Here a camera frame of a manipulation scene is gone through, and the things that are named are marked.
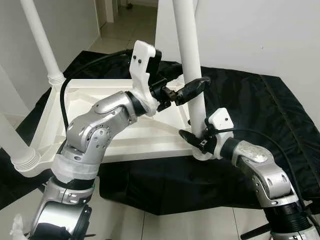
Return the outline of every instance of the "floor tile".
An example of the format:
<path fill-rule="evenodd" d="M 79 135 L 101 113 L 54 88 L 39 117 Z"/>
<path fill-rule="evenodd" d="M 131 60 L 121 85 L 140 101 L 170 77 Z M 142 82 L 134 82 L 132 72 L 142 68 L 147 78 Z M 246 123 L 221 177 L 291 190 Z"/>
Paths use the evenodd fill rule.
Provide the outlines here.
<path fill-rule="evenodd" d="M 145 212 L 121 203 L 103 199 L 99 195 L 99 178 L 95 181 L 88 234 L 90 240 L 140 240 Z"/>
<path fill-rule="evenodd" d="M 237 240 L 231 207 L 156 216 L 145 214 L 143 240 Z"/>
<path fill-rule="evenodd" d="M 157 14 L 150 16 L 150 19 L 148 22 L 146 22 L 148 25 L 157 26 Z"/>
<path fill-rule="evenodd" d="M 131 40 L 141 40 L 154 45 L 156 40 L 156 27 L 153 25 L 140 24 L 134 30 Z"/>
<path fill-rule="evenodd" d="M 261 209 L 234 208 L 235 222 L 239 236 L 268 223 Z M 270 233 L 266 232 L 250 240 L 269 240 Z"/>
<path fill-rule="evenodd" d="M 131 18 L 135 20 L 148 21 L 150 16 L 157 15 L 158 9 L 156 7 L 134 5 L 132 9 L 127 10 L 121 8 L 119 10 L 118 18 Z"/>
<path fill-rule="evenodd" d="M 101 29 L 102 38 L 130 40 L 137 24 L 127 23 L 107 23 Z"/>
<path fill-rule="evenodd" d="M 145 14 L 143 15 L 125 14 L 125 15 L 118 16 L 115 22 L 120 24 L 127 24 L 127 23 L 141 24 L 141 23 L 147 22 L 149 18 L 150 16 Z"/>
<path fill-rule="evenodd" d="M 98 38 L 95 43 L 89 48 L 89 51 L 111 54 L 117 51 L 124 50 L 127 47 L 128 42 L 128 40 L 115 38 Z"/>
<path fill-rule="evenodd" d="M 23 232 L 28 233 L 30 231 L 31 223 L 41 198 L 42 193 L 36 189 L 0 210 L 1 240 L 12 240 L 12 236 L 10 236 L 9 233 L 16 214 L 22 215 Z"/>
<path fill-rule="evenodd" d="M 320 214 L 313 215 L 314 219 L 320 224 Z"/>

